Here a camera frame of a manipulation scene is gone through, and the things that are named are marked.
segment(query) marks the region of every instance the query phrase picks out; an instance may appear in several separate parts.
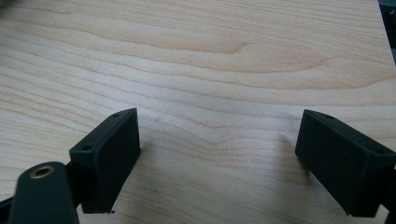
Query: wooden surface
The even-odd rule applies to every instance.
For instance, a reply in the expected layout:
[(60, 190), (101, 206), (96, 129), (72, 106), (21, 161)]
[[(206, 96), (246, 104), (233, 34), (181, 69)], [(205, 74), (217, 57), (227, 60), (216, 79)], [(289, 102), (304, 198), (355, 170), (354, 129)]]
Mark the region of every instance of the wooden surface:
[(396, 148), (375, 0), (0, 4), (0, 200), (137, 107), (142, 154), (116, 213), (81, 223), (383, 223), (383, 207), (346, 216), (294, 154), (305, 108)]

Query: wood grain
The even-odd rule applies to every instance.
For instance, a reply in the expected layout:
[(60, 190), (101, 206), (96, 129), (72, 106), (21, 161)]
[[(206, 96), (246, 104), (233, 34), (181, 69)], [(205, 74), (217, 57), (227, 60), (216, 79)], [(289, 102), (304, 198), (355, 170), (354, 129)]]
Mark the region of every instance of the wood grain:
[(116, 213), (81, 223), (383, 223), (383, 207), (346, 216), (294, 154), (305, 108), (396, 148), (375, 0), (0, 5), (0, 200), (137, 107), (142, 155)]

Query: black plastic part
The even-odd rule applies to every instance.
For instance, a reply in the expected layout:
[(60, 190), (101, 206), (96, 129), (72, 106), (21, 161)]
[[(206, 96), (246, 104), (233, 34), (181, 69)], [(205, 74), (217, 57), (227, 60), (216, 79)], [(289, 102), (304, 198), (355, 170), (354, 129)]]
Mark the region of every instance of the black plastic part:
[(374, 217), (395, 190), (389, 181), (396, 153), (326, 114), (305, 110), (296, 154), (354, 217)]
[(9, 212), (11, 211), (13, 198), (5, 199), (0, 202), (0, 224), (6, 224), (8, 222)]
[(78, 223), (63, 164), (45, 162), (19, 177), (8, 223)]
[(136, 109), (108, 117), (69, 152), (75, 204), (84, 213), (110, 213), (140, 155)]

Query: black clamp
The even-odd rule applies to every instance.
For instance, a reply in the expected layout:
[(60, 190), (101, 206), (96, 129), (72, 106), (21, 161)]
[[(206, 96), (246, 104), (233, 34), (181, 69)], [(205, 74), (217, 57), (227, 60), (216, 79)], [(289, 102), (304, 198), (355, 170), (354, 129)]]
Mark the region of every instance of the black clamp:
[(319, 112), (305, 110), (296, 154), (344, 211), (374, 217), (380, 204), (396, 223), (396, 153)]
[(0, 223), (78, 223), (84, 213), (110, 213), (140, 155), (136, 109), (105, 119), (69, 150), (71, 161), (34, 166), (0, 203)]

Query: small hole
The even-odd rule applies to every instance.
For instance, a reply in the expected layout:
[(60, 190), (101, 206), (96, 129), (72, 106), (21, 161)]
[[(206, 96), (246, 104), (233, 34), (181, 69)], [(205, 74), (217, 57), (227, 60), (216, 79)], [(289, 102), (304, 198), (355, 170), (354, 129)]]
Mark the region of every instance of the small hole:
[(30, 173), (30, 177), (32, 179), (39, 179), (42, 177), (45, 177), (47, 175), (52, 174), (52, 172), (55, 170), (53, 166), (43, 166), (35, 169), (32, 173)]
[(35, 172), (36, 175), (46, 175), (50, 171), (50, 168), (45, 167)]
[(91, 150), (91, 149), (92, 149), (92, 146), (84, 146), (82, 148), (82, 150), (84, 150), (84, 151)]

